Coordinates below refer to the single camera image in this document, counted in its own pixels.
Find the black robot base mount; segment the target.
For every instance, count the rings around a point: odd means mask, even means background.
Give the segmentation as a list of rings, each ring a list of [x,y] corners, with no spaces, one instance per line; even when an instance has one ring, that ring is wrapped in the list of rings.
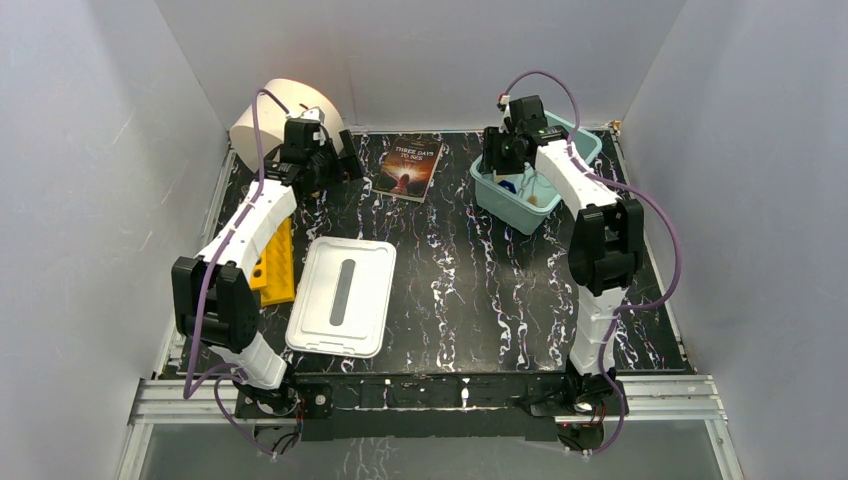
[[[575,438],[593,448],[630,412],[622,382],[566,372],[300,373],[275,393],[237,389],[238,419],[300,419],[307,441],[397,437]]]

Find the teal plastic bin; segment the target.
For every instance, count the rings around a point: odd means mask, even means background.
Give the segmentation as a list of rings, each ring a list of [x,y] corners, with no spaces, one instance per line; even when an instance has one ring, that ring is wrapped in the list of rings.
[[[534,193],[538,198],[537,206],[529,204],[527,197],[513,195],[498,185],[500,180],[508,180],[517,188],[525,171],[514,175],[482,174],[482,155],[470,168],[477,205],[524,235],[533,234],[560,203],[577,214],[592,206],[614,205],[618,199],[612,190],[589,177],[588,165],[578,149],[577,141],[585,138],[590,143],[589,153],[595,155],[600,151],[600,141],[574,124],[548,113],[545,108],[544,112],[550,124],[567,129],[568,137],[537,150],[533,168],[538,172]]]

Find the metal crucible tongs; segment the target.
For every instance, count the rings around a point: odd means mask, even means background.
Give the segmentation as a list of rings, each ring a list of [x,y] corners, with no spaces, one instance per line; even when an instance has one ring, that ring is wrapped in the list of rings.
[[[517,195],[519,197],[533,196],[535,193],[537,178],[538,172],[535,169],[526,169],[522,176],[522,180],[517,187]]]

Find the white plastic bin lid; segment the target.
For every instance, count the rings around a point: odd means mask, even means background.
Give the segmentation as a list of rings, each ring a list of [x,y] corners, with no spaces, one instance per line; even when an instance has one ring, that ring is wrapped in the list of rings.
[[[286,330],[299,352],[369,359],[382,349],[396,248],[323,236],[309,246]]]

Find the test tube with blue cap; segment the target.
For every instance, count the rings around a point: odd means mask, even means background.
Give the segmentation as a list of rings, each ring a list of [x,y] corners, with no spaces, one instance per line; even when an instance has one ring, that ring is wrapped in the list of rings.
[[[513,194],[513,195],[516,195],[516,194],[517,194],[517,188],[516,188],[516,186],[515,186],[512,182],[510,182],[510,181],[508,181],[508,180],[500,180],[500,181],[498,182],[498,185],[499,185],[499,186],[501,186],[502,188],[504,188],[504,189],[508,190],[508,191],[509,191],[511,194]]]

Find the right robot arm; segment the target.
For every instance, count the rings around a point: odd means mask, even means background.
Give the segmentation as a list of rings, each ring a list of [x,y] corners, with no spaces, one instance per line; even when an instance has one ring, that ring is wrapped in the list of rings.
[[[571,411],[587,414],[603,399],[591,376],[614,366],[609,345],[614,311],[643,264],[644,209],[593,179],[573,140],[578,130],[550,124],[539,96],[513,100],[503,94],[498,108],[502,122],[485,128],[483,154],[471,171],[488,180],[502,200],[518,191],[501,180],[518,186],[522,176],[537,173],[574,218],[567,260],[580,306],[568,365],[579,376],[564,385],[563,399]]]

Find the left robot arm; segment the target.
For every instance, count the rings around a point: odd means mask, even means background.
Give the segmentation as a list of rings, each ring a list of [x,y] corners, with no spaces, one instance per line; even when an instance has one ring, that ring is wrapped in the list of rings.
[[[275,416],[294,411],[299,391],[284,380],[287,362],[258,330],[254,267],[299,198],[363,176],[349,129],[332,137],[317,120],[289,118],[283,133],[260,159],[255,180],[222,230],[171,269],[176,329],[191,344],[184,395],[192,396],[206,379],[196,373],[206,346],[234,381],[261,391],[260,403]]]

